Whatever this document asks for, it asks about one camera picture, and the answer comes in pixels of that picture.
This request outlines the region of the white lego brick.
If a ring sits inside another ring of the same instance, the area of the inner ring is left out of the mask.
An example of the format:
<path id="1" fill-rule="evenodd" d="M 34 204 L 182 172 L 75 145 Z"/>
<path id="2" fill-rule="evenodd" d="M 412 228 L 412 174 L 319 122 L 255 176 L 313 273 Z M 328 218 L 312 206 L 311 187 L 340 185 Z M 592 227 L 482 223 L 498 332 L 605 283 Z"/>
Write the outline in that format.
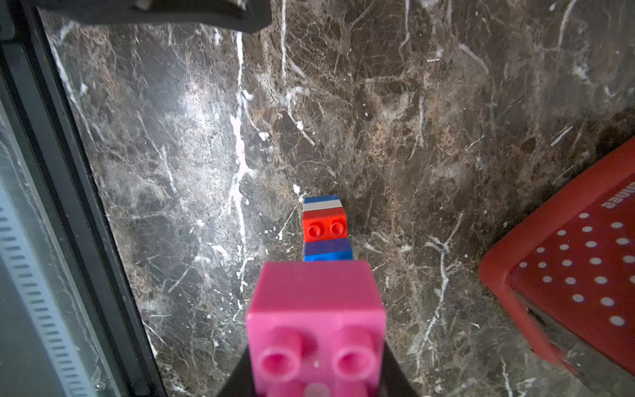
<path id="1" fill-rule="evenodd" d="M 340 199 L 332 199 L 332 200 L 326 200 L 326 201 L 304 203 L 303 211 L 311 212 L 311 211 L 319 211 L 324 209 L 341 208 L 341 207 L 342 207 L 342 202 Z"/>

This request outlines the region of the pink lego brick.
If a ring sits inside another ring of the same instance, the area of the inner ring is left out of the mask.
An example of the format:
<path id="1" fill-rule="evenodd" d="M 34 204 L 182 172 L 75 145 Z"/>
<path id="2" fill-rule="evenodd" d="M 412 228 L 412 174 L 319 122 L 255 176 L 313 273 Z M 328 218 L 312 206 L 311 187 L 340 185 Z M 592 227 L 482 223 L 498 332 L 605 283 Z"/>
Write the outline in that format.
<path id="1" fill-rule="evenodd" d="M 256 395 L 377 396 L 386 328 L 367 262 L 267 262 L 246 313 Z"/>

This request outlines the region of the red lego brick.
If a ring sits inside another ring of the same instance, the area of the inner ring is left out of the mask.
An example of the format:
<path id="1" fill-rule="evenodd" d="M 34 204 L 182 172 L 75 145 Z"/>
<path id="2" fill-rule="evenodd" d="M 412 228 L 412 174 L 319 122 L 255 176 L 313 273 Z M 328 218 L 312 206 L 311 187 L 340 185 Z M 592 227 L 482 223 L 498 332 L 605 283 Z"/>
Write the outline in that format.
<path id="1" fill-rule="evenodd" d="M 348 238 L 344 208 L 326 208 L 303 213 L 303 233 L 306 243 Z"/>

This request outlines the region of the dark blue long lego brick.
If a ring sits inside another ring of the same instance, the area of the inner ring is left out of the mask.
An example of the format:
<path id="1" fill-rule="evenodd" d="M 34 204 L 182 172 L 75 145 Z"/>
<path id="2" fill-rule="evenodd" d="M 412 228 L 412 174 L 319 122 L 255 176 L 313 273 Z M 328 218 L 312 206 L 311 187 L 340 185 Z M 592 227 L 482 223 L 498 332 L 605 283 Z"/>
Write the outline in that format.
<path id="1" fill-rule="evenodd" d="M 318 197 L 307 197 L 304 199 L 304 204 L 308 203 L 321 203 L 326 201 L 339 200 L 339 195 L 323 195 Z"/>

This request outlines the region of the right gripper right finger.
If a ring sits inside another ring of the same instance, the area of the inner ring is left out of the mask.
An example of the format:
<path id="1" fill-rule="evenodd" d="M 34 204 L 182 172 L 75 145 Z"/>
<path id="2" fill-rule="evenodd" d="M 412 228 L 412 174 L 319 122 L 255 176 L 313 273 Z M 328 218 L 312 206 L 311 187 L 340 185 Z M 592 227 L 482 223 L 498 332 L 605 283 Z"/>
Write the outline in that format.
<path id="1" fill-rule="evenodd" d="M 388 344 L 383 351 L 379 397 L 418 397 Z"/>

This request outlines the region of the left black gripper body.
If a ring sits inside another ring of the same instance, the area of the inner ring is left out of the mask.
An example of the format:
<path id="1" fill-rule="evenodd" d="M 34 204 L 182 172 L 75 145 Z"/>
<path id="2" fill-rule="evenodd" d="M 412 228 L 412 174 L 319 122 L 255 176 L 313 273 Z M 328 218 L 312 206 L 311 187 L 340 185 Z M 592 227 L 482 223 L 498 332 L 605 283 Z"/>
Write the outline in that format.
<path id="1" fill-rule="evenodd" d="M 253 34 L 272 22 L 269 1 L 68 0 L 34 5 L 88 25 L 193 22 Z"/>

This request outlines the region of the small dark blue lego brick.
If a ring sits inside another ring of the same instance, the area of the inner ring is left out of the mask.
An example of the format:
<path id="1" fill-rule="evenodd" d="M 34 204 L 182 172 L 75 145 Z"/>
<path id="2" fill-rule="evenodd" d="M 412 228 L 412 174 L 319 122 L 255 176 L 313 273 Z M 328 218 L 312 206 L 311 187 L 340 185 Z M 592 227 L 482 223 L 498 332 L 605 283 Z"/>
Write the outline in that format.
<path id="1" fill-rule="evenodd" d="M 323 240 L 304 245 L 304 261 L 345 261 L 353 259 L 348 238 Z"/>

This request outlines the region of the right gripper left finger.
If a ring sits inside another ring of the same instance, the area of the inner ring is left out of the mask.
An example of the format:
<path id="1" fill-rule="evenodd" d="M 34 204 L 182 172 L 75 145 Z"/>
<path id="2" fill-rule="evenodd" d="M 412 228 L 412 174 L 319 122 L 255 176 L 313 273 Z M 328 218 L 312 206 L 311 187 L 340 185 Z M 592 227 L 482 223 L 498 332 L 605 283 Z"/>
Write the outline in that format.
<path id="1" fill-rule="evenodd" d="M 247 347 L 217 397 L 256 397 L 251 357 Z"/>

